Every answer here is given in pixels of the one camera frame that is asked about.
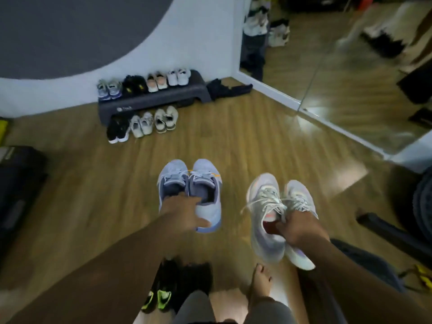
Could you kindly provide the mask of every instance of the gray shorts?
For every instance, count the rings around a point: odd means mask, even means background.
[[[191,293],[185,300],[172,324],[216,322],[208,296],[202,291]],[[244,324],[295,324],[291,310],[272,299],[259,301],[248,313]]]

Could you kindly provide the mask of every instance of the hand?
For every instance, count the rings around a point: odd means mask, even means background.
[[[186,196],[181,192],[178,196],[168,196],[162,202],[160,216],[164,216],[181,232],[195,230],[197,227],[210,227],[209,221],[195,214],[195,206],[201,201],[197,196]]]
[[[307,236],[320,236],[330,241],[327,231],[311,212],[295,210],[286,215],[286,223],[276,223],[276,228],[289,245],[299,247],[299,242]]]

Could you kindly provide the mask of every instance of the wooden floor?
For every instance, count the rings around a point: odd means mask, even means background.
[[[156,180],[174,158],[191,166],[211,160],[223,180],[223,225],[213,234],[192,234],[179,246],[185,262],[210,261],[211,299],[219,321],[241,323],[257,258],[250,247],[250,218],[240,214],[251,181],[273,173],[282,186],[297,179],[308,186],[330,236],[385,258],[398,270],[411,258],[355,222],[359,208],[396,224],[397,200],[417,179],[381,161],[335,131],[297,116],[259,92],[196,102],[179,109],[175,131],[111,145],[96,105],[17,119],[6,145],[29,145],[49,158],[49,178],[28,214],[0,272],[1,321],[73,269],[158,216]],[[284,259],[272,267],[280,295],[300,324],[307,323],[296,269]],[[413,294],[432,310],[428,296]],[[166,322],[157,311],[137,321]]]
[[[399,4],[374,5],[366,18],[372,25],[391,16]],[[411,8],[395,30],[405,42],[432,6]],[[337,40],[347,36],[359,13],[286,14],[275,3],[272,20],[290,18],[291,36],[284,47],[267,48],[263,82],[302,100],[301,107],[395,154],[428,129],[408,122],[419,105],[412,104],[396,82],[400,59],[383,59],[362,39],[348,47]],[[407,58],[415,57],[427,42],[426,34]]]

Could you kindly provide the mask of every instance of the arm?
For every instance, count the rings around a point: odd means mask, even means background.
[[[332,289],[343,314],[355,323],[432,323],[432,317],[407,295],[360,267],[339,251],[310,212],[294,211],[277,227],[301,249]]]
[[[132,323],[159,264],[185,231],[209,223],[195,215],[200,198],[166,198],[159,217],[73,271],[17,313],[9,324]]]

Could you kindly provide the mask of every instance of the mirror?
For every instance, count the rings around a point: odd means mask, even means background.
[[[431,1],[245,4],[241,71],[390,155],[430,130]]]

